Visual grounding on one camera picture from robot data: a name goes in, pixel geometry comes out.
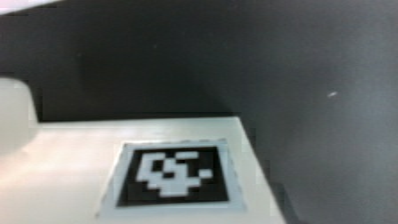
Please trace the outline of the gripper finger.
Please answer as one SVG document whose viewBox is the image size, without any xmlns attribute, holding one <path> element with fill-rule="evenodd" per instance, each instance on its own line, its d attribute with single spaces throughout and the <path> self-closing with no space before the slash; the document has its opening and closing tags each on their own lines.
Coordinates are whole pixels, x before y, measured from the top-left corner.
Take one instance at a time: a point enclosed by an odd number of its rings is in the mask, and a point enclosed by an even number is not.
<svg viewBox="0 0 398 224">
<path fill-rule="evenodd" d="M 273 184 L 271 191 L 273 191 L 277 206 L 284 216 L 285 224 L 309 224 L 298 217 L 284 185 Z"/>
</svg>

